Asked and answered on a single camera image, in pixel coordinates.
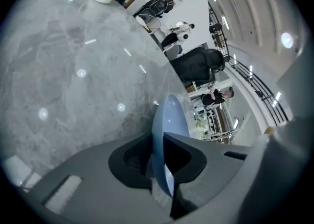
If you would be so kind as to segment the white flower bouquet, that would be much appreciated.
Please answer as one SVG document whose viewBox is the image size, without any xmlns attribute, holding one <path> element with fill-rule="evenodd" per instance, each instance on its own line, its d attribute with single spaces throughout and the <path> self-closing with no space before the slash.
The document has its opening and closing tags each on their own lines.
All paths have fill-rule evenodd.
<svg viewBox="0 0 314 224">
<path fill-rule="evenodd" d="M 206 117 L 197 115 L 195 117 L 196 127 L 200 132 L 206 132 L 209 129 L 208 120 Z"/>
</svg>

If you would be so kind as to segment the black office chair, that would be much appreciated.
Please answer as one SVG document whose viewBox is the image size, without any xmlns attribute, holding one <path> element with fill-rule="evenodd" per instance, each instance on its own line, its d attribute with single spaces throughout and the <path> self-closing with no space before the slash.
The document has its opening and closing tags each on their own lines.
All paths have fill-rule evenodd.
<svg viewBox="0 0 314 224">
<path fill-rule="evenodd" d="M 183 83 L 214 81 L 215 74 L 225 68 L 225 60 L 220 51 L 201 47 L 171 60 L 170 63 Z"/>
</svg>

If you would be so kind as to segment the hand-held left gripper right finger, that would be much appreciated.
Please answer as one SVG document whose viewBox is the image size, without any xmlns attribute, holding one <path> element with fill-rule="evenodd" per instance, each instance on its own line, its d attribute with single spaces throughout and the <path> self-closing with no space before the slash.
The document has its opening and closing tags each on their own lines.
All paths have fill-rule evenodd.
<svg viewBox="0 0 314 224">
<path fill-rule="evenodd" d="M 164 161 L 173 175 L 170 216 L 188 217 L 223 192 L 248 155 L 249 148 L 164 133 Z"/>
</svg>

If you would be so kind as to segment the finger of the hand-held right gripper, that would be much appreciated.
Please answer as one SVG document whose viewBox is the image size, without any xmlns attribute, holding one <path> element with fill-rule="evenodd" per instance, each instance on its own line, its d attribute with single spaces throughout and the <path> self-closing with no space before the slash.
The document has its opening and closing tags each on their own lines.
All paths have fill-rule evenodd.
<svg viewBox="0 0 314 224">
<path fill-rule="evenodd" d="M 314 45 L 306 45 L 277 82 L 295 117 L 314 117 Z"/>
<path fill-rule="evenodd" d="M 236 224 L 301 224 L 310 214 L 312 118 L 296 118 L 268 136 Z"/>
</svg>

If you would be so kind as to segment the blue big plate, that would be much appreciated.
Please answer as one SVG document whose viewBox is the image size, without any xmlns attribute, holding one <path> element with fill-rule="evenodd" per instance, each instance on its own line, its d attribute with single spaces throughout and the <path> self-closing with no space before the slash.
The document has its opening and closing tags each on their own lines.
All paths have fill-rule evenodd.
<svg viewBox="0 0 314 224">
<path fill-rule="evenodd" d="M 183 108 L 174 94 L 167 95 L 157 107 L 152 126 L 152 166 L 160 188 L 169 196 L 174 194 L 174 177 L 165 163 L 164 133 L 174 133 L 189 137 Z"/>
</svg>

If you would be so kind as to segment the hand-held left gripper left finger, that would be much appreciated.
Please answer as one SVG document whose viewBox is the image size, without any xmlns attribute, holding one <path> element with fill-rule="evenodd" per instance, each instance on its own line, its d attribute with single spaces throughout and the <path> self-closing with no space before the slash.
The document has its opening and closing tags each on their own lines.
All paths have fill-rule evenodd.
<svg viewBox="0 0 314 224">
<path fill-rule="evenodd" d="M 48 224 L 170 224 L 146 176 L 150 133 L 86 148 L 48 172 L 24 195 Z"/>
</svg>

